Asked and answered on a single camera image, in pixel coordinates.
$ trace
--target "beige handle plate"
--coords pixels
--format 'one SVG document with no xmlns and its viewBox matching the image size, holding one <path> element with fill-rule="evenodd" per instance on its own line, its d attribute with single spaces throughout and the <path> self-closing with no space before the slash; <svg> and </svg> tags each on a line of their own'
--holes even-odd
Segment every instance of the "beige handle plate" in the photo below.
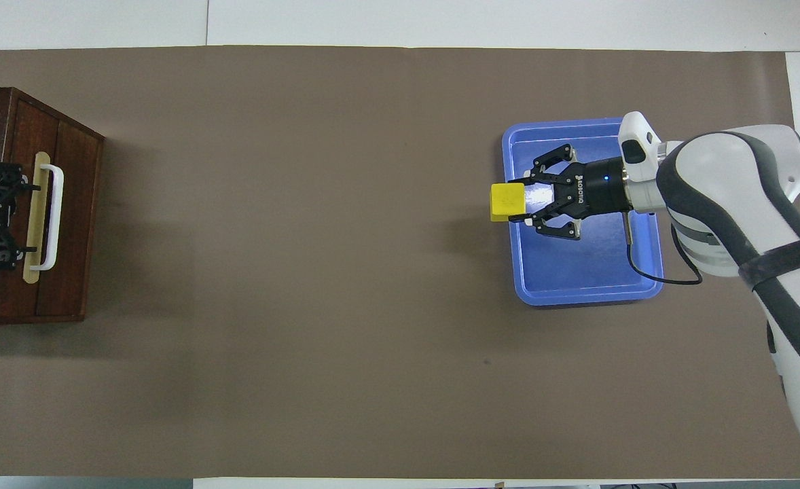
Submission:
<svg viewBox="0 0 800 489">
<path fill-rule="evenodd" d="M 39 191 L 31 192 L 31 207 L 29 208 L 29 228 L 25 238 L 27 247 L 35 247 L 37 251 L 25 254 L 22 260 L 22 279 L 27 284 L 34 284 L 40 278 L 41 272 L 31 267 L 41 264 L 41 247 L 43 246 L 43 223 L 47 209 L 47 188 L 50 184 L 49 171 L 42 170 L 42 164 L 50 164 L 50 155 L 40 151 L 35 154 L 35 170 L 31 183 L 41 187 Z"/>
</svg>

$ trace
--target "robotiq logo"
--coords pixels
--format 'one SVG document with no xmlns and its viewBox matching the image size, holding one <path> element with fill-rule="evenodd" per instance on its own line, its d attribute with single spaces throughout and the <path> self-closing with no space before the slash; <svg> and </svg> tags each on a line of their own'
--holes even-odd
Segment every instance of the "robotiq logo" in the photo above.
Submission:
<svg viewBox="0 0 800 489">
<path fill-rule="evenodd" d="M 575 179 L 578 183 L 578 204 L 584 203 L 584 176 L 576 175 Z"/>
</svg>

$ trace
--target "black strap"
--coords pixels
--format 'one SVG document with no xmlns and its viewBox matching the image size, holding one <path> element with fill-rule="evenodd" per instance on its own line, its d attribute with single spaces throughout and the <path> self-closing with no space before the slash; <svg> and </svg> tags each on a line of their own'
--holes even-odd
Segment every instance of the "black strap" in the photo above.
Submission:
<svg viewBox="0 0 800 489">
<path fill-rule="evenodd" d="M 800 269 L 800 239 L 768 250 L 738 267 L 738 275 L 751 290 L 769 278 Z"/>
</svg>

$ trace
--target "wooden box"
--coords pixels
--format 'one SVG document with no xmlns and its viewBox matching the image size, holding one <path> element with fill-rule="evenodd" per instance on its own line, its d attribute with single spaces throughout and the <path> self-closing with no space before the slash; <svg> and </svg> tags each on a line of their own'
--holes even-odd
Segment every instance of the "wooden box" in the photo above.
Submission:
<svg viewBox="0 0 800 489">
<path fill-rule="evenodd" d="M 86 313 L 98 167 L 104 137 L 13 88 L 0 88 L 0 162 L 21 164 L 33 175 L 44 151 L 65 172 L 58 259 L 36 284 L 17 270 L 0 270 L 0 325 L 81 321 Z M 30 196 L 18 197 L 11 233 L 24 245 Z"/>
</svg>

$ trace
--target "white handle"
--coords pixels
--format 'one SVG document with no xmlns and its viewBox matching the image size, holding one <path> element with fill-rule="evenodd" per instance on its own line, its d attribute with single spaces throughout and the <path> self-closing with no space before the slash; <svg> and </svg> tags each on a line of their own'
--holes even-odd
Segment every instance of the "white handle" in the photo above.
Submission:
<svg viewBox="0 0 800 489">
<path fill-rule="evenodd" d="M 65 188 L 65 174 L 55 164 L 41 164 L 43 170 L 53 172 L 53 191 L 50 197 L 50 225 L 47 228 L 47 253 L 42 264 L 33 264 L 32 270 L 49 270 L 56 264 L 56 247 L 59 244 L 59 221 L 62 217 L 62 189 Z"/>
</svg>

